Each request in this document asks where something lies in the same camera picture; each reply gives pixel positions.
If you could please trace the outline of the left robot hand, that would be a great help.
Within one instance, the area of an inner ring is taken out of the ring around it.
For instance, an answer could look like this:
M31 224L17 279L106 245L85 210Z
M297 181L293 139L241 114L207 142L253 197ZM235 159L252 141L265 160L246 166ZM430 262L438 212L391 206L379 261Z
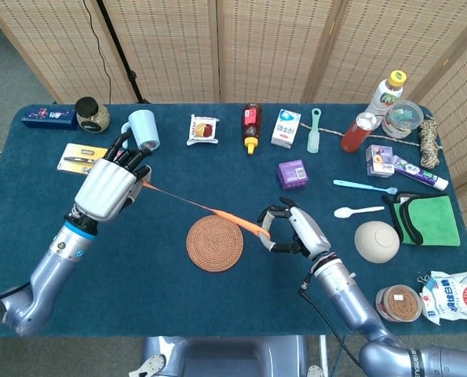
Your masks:
M74 198L69 218L75 222L105 222L134 203L151 179L152 169L142 162L149 149L126 149L122 145L133 133L123 132L98 159Z

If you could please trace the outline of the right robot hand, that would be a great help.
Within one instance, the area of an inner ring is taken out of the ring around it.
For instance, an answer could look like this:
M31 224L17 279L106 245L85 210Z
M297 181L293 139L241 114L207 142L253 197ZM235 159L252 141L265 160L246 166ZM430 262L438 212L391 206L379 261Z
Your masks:
M311 261L316 261L330 253L331 244L316 221L293 200L280 197L283 206L271 205L259 215L257 223L263 230L269 231L276 218L286 219L294 233L289 243L276 243L264 233L259 238L265 248L274 253L302 254Z

